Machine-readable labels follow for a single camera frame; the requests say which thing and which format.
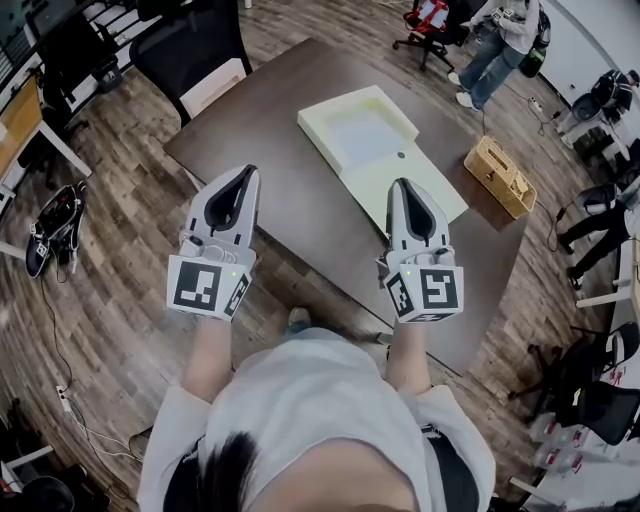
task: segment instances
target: dark brown table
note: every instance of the dark brown table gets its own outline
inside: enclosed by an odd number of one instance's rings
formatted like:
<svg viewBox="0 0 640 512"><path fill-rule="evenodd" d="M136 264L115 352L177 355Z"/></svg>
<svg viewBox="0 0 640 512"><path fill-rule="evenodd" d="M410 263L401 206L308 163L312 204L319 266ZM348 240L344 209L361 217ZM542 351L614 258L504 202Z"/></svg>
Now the dark brown table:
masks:
<svg viewBox="0 0 640 512"><path fill-rule="evenodd" d="M526 226L512 221L463 167L476 141L406 87L338 50L308 39L234 86L165 149L205 183L255 164L258 225L366 309L393 325L374 259L385 240L297 124L298 111L370 85L380 87L420 130L418 146L470 206L450 226L464 267L464 312L429 325L427 351L465 372L495 316Z"/></svg>

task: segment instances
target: shoe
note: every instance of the shoe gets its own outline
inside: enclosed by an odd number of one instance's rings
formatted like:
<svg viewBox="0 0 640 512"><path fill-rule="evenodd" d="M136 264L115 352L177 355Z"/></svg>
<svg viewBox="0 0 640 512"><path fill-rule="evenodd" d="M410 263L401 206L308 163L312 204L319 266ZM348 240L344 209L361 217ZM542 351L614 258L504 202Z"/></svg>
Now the shoe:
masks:
<svg viewBox="0 0 640 512"><path fill-rule="evenodd" d="M475 107L475 105L473 104L473 100L471 99L471 96L469 95L468 92L459 92L459 93L457 93L456 94L456 100L463 107L470 108L474 112L480 112L480 110L477 109Z"/></svg>
<svg viewBox="0 0 640 512"><path fill-rule="evenodd" d="M460 83L460 77L458 76L458 73L449 73L447 75L447 78L449 79L449 82L451 82L453 85L457 85L458 87L462 87L462 84Z"/></svg>
<svg viewBox="0 0 640 512"><path fill-rule="evenodd" d="M289 313L287 319L287 328L290 329L293 325L299 327L298 331L311 327L311 315L305 308L293 308Z"/></svg>
<svg viewBox="0 0 640 512"><path fill-rule="evenodd" d="M575 291L582 290L582 282L584 281L584 276L576 277L574 275L573 267L569 267L567 269L567 277L569 278L569 284L571 284L572 288Z"/></svg>
<svg viewBox="0 0 640 512"><path fill-rule="evenodd" d="M562 143L569 149L573 149L573 144L571 144L571 142L569 142L569 138L566 135L563 135L562 137L560 137L560 140L562 141Z"/></svg>
<svg viewBox="0 0 640 512"><path fill-rule="evenodd" d="M575 242L567 243L564 241L564 234L558 235L558 246L562 247L567 254L573 254L575 251Z"/></svg>

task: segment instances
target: black shoe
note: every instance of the black shoe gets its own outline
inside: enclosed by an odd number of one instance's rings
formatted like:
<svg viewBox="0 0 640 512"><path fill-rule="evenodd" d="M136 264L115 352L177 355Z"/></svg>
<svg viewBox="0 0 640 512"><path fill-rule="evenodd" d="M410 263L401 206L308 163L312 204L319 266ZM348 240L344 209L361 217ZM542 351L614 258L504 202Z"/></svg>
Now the black shoe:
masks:
<svg viewBox="0 0 640 512"><path fill-rule="evenodd" d="M573 242L567 243L563 235L558 235L558 246L562 247L564 252L567 254L573 254L575 251L573 250Z"/></svg>
<svg viewBox="0 0 640 512"><path fill-rule="evenodd" d="M569 283L574 290L582 290L582 281L584 281L584 276L576 276L573 267L569 267L567 269L567 277L569 278Z"/></svg>

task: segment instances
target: wicker basket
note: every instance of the wicker basket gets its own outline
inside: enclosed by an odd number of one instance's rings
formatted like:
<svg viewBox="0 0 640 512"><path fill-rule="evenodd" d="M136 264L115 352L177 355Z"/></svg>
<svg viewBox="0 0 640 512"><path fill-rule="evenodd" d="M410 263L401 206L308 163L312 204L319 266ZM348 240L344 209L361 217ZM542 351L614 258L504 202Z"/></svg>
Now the wicker basket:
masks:
<svg viewBox="0 0 640 512"><path fill-rule="evenodd" d="M482 137L464 159L464 166L514 219L533 210L535 188L491 138Z"/></svg>

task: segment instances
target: person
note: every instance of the person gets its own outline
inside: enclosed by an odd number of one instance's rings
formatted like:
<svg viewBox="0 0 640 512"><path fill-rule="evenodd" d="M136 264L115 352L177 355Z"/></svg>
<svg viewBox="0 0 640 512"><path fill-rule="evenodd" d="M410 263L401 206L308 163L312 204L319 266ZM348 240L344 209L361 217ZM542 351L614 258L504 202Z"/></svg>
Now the person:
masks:
<svg viewBox="0 0 640 512"><path fill-rule="evenodd" d="M499 27L484 40L462 73L448 75L450 82L464 89L456 94L458 103L476 111L484 108L493 93L518 68L538 34L539 0L488 0L463 26L477 26L500 7L514 12L511 19L500 18Z"/></svg>
<svg viewBox="0 0 640 512"><path fill-rule="evenodd" d="M283 343L231 370L231 324L199 321L147 447L142 512L485 512L495 461L446 386L426 326L397 324L380 376L294 309Z"/></svg>
<svg viewBox="0 0 640 512"><path fill-rule="evenodd" d="M605 231L602 239L575 266L567 269L567 277L575 290L582 288L584 274L598 261L629 238L640 233L640 176L616 198L615 206L592 215L558 235L558 244L568 254L574 253L574 242L594 231Z"/></svg>
<svg viewBox="0 0 640 512"><path fill-rule="evenodd" d="M572 106L556 128L562 143L569 149L573 149L573 144L592 128L603 122L612 123L618 120L631 108L633 88L638 87L639 83L640 76L633 69L626 75L616 70L602 75L588 93L594 101L595 107L600 109L600 113L588 121L581 121L573 114L574 107Z"/></svg>

